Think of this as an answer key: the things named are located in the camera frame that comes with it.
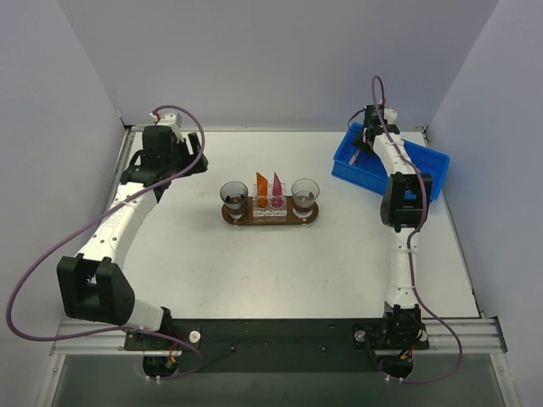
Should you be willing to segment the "dark glass cup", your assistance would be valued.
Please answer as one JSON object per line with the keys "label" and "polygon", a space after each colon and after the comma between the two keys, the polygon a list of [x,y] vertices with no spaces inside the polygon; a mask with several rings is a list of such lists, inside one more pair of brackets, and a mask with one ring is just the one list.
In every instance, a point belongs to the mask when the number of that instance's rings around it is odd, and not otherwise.
{"label": "dark glass cup", "polygon": [[241,181],[229,181],[221,187],[221,200],[233,220],[241,220],[246,215],[248,195],[249,190]]}
{"label": "dark glass cup", "polygon": [[316,199],[320,195],[320,187],[312,179],[301,178],[292,184],[291,195],[294,214],[304,219],[312,215],[316,207]]}

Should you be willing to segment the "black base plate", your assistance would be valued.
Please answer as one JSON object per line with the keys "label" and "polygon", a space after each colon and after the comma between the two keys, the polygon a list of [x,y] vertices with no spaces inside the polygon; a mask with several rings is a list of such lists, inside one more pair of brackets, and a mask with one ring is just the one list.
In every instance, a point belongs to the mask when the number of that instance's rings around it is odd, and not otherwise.
{"label": "black base plate", "polygon": [[372,356],[427,350],[423,324],[369,319],[175,319],[170,331],[198,351],[130,333],[124,348],[171,355],[181,371],[199,361],[205,373],[360,373]]}

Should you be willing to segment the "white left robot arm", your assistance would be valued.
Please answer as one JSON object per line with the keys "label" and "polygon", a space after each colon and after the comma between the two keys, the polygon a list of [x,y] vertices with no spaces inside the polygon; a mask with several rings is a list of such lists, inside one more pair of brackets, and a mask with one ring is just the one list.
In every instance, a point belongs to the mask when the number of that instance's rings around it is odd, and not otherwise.
{"label": "white left robot arm", "polygon": [[176,174],[190,176],[207,170],[199,136],[183,136],[173,125],[149,125],[143,146],[120,176],[111,204],[88,242],[74,257],[57,265],[64,312],[73,319],[143,329],[154,348],[166,348],[174,337],[165,322],[165,308],[136,297],[122,268],[139,228],[160,202]]}

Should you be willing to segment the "pink toothbrush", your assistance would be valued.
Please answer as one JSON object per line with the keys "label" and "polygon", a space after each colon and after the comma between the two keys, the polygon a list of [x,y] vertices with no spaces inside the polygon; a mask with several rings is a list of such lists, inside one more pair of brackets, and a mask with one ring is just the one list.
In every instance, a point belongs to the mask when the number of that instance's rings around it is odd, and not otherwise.
{"label": "pink toothbrush", "polygon": [[352,157],[350,158],[350,161],[349,161],[349,164],[350,165],[355,165],[357,160],[358,160],[358,157],[359,157],[360,153],[359,152],[355,152]]}

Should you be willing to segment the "orange toothpaste tube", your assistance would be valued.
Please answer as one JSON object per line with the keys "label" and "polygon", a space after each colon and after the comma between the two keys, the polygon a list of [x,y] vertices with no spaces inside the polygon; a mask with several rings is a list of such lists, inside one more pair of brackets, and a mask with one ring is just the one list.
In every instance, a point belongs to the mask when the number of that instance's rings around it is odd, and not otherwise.
{"label": "orange toothpaste tube", "polygon": [[260,173],[256,173],[256,203],[259,209],[266,209],[268,205],[268,180]]}

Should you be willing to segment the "brown oval wooden tray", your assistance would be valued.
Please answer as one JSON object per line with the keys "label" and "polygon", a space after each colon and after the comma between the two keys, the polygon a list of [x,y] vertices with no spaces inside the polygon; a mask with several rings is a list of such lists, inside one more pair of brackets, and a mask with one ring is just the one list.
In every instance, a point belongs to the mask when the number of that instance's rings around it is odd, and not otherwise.
{"label": "brown oval wooden tray", "polygon": [[299,217],[295,213],[295,205],[292,196],[287,196],[283,202],[286,204],[285,216],[254,216],[252,208],[252,197],[249,197],[243,209],[236,210],[237,219],[231,216],[231,210],[223,204],[221,207],[221,216],[224,221],[232,226],[302,226],[309,225],[319,215],[319,206],[314,203],[312,211],[305,210]]}

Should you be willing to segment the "clear textured toothbrush holder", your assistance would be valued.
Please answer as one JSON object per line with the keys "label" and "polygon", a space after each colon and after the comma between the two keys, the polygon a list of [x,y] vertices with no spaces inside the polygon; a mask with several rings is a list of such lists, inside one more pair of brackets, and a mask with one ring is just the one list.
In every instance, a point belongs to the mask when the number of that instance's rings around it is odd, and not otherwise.
{"label": "clear textured toothbrush holder", "polygon": [[256,203],[256,184],[252,186],[252,203],[250,204],[253,217],[258,220],[282,220],[287,216],[288,204],[287,204],[287,190],[284,183],[283,185],[283,206],[280,209],[274,209],[272,207],[272,185],[268,186],[268,205],[266,209],[259,209]]}

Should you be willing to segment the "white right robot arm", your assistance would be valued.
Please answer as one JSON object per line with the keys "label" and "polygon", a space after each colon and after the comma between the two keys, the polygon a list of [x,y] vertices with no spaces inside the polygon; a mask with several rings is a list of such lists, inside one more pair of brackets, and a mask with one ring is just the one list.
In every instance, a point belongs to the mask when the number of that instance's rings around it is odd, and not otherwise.
{"label": "white right robot arm", "polygon": [[364,119],[355,145],[377,156],[388,176],[380,216],[391,229],[391,272],[383,336],[392,348],[417,341],[423,330],[415,265],[417,234],[428,217],[432,178],[422,174],[412,162],[397,127],[385,120],[382,104],[367,105],[362,113]]}

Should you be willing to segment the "magenta toothpaste tube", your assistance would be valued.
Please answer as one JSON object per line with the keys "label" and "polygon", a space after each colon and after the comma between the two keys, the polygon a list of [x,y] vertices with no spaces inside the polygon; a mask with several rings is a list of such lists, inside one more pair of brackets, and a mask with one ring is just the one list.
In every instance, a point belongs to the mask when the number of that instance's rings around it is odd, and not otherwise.
{"label": "magenta toothpaste tube", "polygon": [[283,206],[283,185],[277,173],[274,173],[271,203],[274,209],[280,209]]}

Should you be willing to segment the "blue plastic bin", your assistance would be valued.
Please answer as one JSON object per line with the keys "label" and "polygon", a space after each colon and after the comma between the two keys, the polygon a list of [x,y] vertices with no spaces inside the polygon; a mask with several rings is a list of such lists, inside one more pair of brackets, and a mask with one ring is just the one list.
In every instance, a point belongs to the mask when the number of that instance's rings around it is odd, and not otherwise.
{"label": "blue plastic bin", "polygon": [[[356,164],[349,164],[350,158],[357,152],[353,144],[355,137],[354,124],[351,124],[351,128],[346,132],[333,156],[332,175],[358,187],[383,195],[389,177],[377,156],[360,152]],[[451,161],[450,157],[428,148],[421,133],[402,131],[400,135],[404,140],[404,147],[411,161],[423,174],[432,176],[433,184],[430,201],[436,201],[445,183]]]}

